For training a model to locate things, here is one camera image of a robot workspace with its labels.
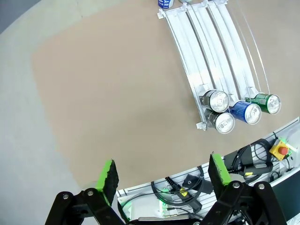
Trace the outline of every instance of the white rack rail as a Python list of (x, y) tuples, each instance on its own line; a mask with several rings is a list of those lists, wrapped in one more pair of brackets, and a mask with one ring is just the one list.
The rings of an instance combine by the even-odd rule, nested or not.
[(225, 91), (230, 96), (230, 106), (259, 93), (226, 3), (227, 0), (183, 3), (169, 11), (160, 9), (157, 14), (159, 19), (167, 20), (180, 52), (201, 117), (198, 129), (207, 128), (206, 108), (199, 96), (208, 90)]

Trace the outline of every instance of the black plastic part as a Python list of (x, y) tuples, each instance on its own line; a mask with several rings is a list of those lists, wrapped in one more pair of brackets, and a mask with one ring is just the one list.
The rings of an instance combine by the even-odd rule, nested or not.
[(70, 192), (58, 193), (45, 225), (81, 225), (84, 218), (88, 217), (94, 217), (101, 225), (124, 225), (106, 203), (103, 193), (94, 188), (77, 195)]
[(300, 213), (300, 171), (273, 186), (273, 191), (287, 220)]
[(184, 179), (182, 186), (189, 189), (192, 188), (195, 191), (199, 190), (200, 186), (202, 186), (201, 192), (210, 195), (213, 191), (212, 183), (209, 180), (203, 180), (200, 184), (195, 186), (198, 180), (198, 177), (188, 174), (187, 177)]
[[(244, 150), (243, 154), (240, 156), (240, 162), (244, 166), (252, 166), (253, 165), (253, 157), (250, 145), (245, 146), (246, 149)], [(227, 170), (232, 170), (233, 168), (233, 160), (237, 155), (238, 151), (234, 151), (228, 155), (224, 156), (224, 164)]]
[(237, 153), (238, 153), (238, 151), (234, 151), (234, 152), (229, 153), (228, 155), (224, 156), (224, 164), (225, 164), (227, 170), (233, 169), (233, 160)]
[[(173, 188), (172, 191), (180, 191), (181, 190), (181, 186), (179, 184), (175, 183), (170, 177), (166, 177), (165, 179)], [(182, 201), (185, 201), (185, 200), (188, 201), (189, 199), (193, 198), (193, 196), (188, 191), (183, 192), (183, 193), (177, 193), (177, 196)], [(198, 213), (202, 209), (202, 204), (200, 202), (198, 202), (197, 199), (193, 200), (188, 205), (193, 208), (194, 213)]]
[(212, 186), (214, 188), (216, 198), (218, 199), (221, 196), (221, 194), (222, 194), (225, 187), (224, 187), (224, 185), (221, 181), (221, 178), (220, 178), (219, 173), (218, 173), (217, 166), (215, 164), (215, 161), (214, 161), (212, 155), (210, 155), (210, 162), (209, 162), (209, 166), (208, 166), (208, 174), (210, 176), (210, 181), (211, 181)]
[(196, 222), (201, 222), (201, 220), (196, 218), (190, 219), (174, 219), (174, 220), (156, 220), (156, 221), (140, 221), (140, 220), (133, 220), (130, 221), (129, 224), (132, 225), (193, 225)]
[(116, 164), (113, 160), (109, 168), (109, 171), (107, 173), (107, 177), (105, 179), (105, 184), (103, 187), (103, 193), (105, 194), (110, 205), (112, 205), (114, 195), (117, 191), (118, 183), (119, 183), (119, 176), (118, 176)]
[(247, 218), (248, 224), (286, 225), (269, 183), (258, 182), (251, 187), (239, 181), (232, 181), (226, 186), (201, 224), (225, 225), (235, 210)]
[(244, 169), (244, 175), (246, 173), (252, 173), (252, 175), (262, 175), (264, 173), (269, 173), (273, 170), (273, 163), (266, 162), (264, 165), (265, 165), (265, 167), (263, 167), (263, 168), (257, 168), (254, 165), (249, 166), (249, 167), (246, 166)]

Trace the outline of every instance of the white panel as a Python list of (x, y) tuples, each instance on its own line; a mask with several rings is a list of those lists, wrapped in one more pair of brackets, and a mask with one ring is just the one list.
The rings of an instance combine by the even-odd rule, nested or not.
[(219, 84), (217, 89), (224, 90), (229, 94), (234, 100), (234, 104), (239, 97), (226, 55), (210, 16), (204, 7), (189, 6), (187, 10), (205, 50), (214, 81)]

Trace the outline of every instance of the can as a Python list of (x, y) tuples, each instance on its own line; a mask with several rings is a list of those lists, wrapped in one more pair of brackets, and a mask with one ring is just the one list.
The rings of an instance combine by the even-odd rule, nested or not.
[(217, 112), (225, 112), (229, 107), (229, 96), (221, 90), (209, 90), (200, 97), (205, 107)]
[(171, 8), (174, 0), (158, 0), (158, 6), (161, 8)]
[(259, 93), (255, 98), (246, 98), (245, 100), (258, 104), (265, 113), (276, 114), (281, 109), (281, 100), (278, 95)]
[(262, 117), (261, 108), (254, 103), (239, 101), (233, 107), (229, 107), (234, 118), (244, 121), (247, 124), (256, 124)]
[(209, 128), (215, 128), (221, 134), (228, 134), (235, 125), (234, 117), (227, 112), (219, 113), (212, 110), (205, 110), (205, 118)]

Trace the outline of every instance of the table surface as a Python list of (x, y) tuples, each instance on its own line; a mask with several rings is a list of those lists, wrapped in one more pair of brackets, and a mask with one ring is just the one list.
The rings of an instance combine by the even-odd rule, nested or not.
[(119, 188), (157, 180), (207, 162), (212, 151), (237, 150), (298, 116), (300, 2), (240, 4), (271, 92), (283, 105), (254, 126), (237, 121), (227, 135), (196, 129), (198, 110), (155, 1), (129, 0), (94, 14), (37, 49), (37, 88), (57, 149), (80, 185), (97, 180), (111, 158)]

